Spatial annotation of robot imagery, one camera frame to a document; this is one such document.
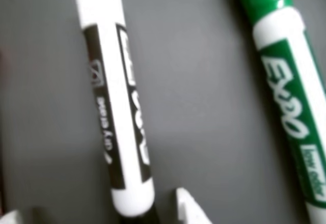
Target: marker barrel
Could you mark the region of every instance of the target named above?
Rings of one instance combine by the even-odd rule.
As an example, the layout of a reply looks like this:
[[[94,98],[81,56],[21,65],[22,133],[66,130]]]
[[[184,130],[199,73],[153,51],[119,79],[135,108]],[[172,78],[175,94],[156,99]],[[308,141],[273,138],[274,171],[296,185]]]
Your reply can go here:
[[[141,216],[153,207],[155,194],[122,1],[76,2],[114,206],[124,217]]]
[[[308,212],[326,223],[326,96],[307,30],[292,0],[241,0],[279,107]]]

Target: gray table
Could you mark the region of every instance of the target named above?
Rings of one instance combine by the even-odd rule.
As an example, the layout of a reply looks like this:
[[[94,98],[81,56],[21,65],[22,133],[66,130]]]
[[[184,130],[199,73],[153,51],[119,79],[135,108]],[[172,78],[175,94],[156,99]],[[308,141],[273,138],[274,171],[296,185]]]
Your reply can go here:
[[[123,0],[157,208],[186,187],[215,224],[309,223],[250,27],[235,0]],[[326,0],[295,0],[326,77]],[[0,0],[9,209],[117,223],[74,0]]]

